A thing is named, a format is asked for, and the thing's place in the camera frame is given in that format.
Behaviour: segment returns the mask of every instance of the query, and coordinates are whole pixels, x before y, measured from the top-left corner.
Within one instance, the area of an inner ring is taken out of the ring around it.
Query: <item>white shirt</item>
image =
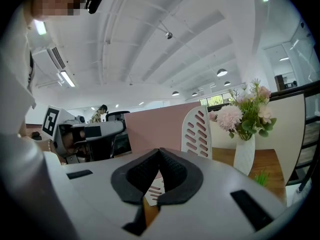
[[[9,69],[21,85],[32,93],[35,70],[30,67],[28,26],[20,5],[11,17],[0,43],[0,69]]]

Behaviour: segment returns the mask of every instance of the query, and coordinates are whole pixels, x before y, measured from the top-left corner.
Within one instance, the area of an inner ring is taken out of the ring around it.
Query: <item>pink chrysanthemum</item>
[[[240,124],[242,119],[241,110],[234,105],[223,106],[216,118],[219,126],[225,131],[234,130],[237,124]]]

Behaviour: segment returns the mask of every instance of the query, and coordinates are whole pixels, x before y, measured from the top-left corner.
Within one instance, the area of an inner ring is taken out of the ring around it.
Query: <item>white vase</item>
[[[236,143],[233,167],[248,176],[254,164],[255,151],[256,139],[254,134],[249,140],[243,140],[239,137]]]

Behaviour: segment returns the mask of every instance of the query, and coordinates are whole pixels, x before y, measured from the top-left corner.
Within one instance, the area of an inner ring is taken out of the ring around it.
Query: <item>wooden tabletop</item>
[[[212,148],[212,159],[225,163],[229,166],[234,165],[235,154],[235,149]],[[254,179],[255,175],[259,175],[263,170],[266,174],[269,174],[265,188],[274,193],[279,200],[286,205],[287,196],[285,180],[274,149],[262,149],[255,151],[252,169],[248,177]]]

